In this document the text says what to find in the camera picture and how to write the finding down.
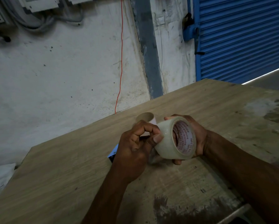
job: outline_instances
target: person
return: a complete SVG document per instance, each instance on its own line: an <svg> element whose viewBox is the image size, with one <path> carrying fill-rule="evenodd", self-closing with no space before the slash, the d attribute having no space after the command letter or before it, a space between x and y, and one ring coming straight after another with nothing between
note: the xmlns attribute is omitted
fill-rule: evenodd
<svg viewBox="0 0 279 224"><path fill-rule="evenodd" d="M279 224L279 168L206 130L192 117L183 117L190 122L197 138L195 156L205 156L216 166L267 223ZM150 132L150 137L141 140L140 135L145 131ZM82 224L116 222L127 185L143 173L150 151L162 139L159 128L145 121L122 134L113 164Z"/></svg>

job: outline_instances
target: forearm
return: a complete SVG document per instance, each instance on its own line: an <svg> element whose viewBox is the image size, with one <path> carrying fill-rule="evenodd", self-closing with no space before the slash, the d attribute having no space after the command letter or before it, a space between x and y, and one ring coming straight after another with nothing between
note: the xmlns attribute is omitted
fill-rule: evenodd
<svg viewBox="0 0 279 224"><path fill-rule="evenodd" d="M127 183L109 171L81 224L115 223Z"/></svg>
<svg viewBox="0 0 279 224"><path fill-rule="evenodd" d="M208 131L204 155L268 223L279 223L279 168Z"/></svg>

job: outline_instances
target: transparent tape roll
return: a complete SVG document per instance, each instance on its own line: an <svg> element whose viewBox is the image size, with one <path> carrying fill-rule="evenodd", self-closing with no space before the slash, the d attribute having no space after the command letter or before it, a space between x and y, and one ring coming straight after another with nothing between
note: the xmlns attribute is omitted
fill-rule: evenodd
<svg viewBox="0 0 279 224"><path fill-rule="evenodd" d="M185 118L177 116L157 125L164 138L155 146L155 149L162 158L190 159L194 155L197 144L196 136L192 126Z"/></svg>

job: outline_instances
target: gray floor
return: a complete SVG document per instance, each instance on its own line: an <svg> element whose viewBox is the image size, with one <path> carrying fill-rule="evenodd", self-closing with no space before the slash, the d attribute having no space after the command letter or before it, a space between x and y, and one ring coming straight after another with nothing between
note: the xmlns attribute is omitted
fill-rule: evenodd
<svg viewBox="0 0 279 224"><path fill-rule="evenodd" d="M279 90L279 70L256 79L246 85L256 86L265 89Z"/></svg>

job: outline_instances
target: red wire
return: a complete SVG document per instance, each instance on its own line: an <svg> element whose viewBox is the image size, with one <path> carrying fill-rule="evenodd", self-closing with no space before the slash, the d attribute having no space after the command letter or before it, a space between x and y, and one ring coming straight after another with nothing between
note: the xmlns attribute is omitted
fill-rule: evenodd
<svg viewBox="0 0 279 224"><path fill-rule="evenodd" d="M123 6L122 6L123 0L121 0L121 14L122 14L122 32L121 32L121 41L122 41L122 47L121 47L121 77L120 77L120 90L117 97L117 101L115 102L115 114L117 113L117 104L119 95L121 93L121 82L122 82L122 74L123 74Z"/></svg>

